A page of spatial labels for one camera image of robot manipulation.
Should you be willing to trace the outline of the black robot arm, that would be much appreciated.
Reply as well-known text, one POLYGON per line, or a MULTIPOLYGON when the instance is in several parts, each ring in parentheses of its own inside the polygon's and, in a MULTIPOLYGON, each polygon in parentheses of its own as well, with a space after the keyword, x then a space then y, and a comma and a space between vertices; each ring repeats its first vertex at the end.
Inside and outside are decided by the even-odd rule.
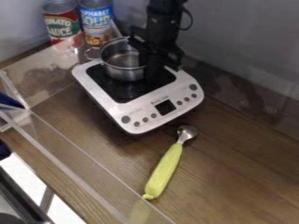
POLYGON ((179 31, 187 31, 193 24, 181 27, 183 13, 193 14, 185 8, 189 0, 150 0, 146 7, 146 28, 134 26, 129 44, 139 51, 139 65, 145 67, 145 78, 157 83, 165 67, 179 70, 185 52, 177 45, 179 31))

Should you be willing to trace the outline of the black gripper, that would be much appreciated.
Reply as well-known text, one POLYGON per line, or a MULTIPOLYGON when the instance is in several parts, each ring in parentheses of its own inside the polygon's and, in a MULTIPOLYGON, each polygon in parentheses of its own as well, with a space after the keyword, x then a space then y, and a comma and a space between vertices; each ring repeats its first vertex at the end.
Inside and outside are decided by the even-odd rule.
POLYGON ((129 44, 139 51, 139 66, 146 67, 146 80, 155 84, 165 67, 179 69, 183 50, 177 45, 177 15, 147 14, 146 28, 134 26, 129 44))

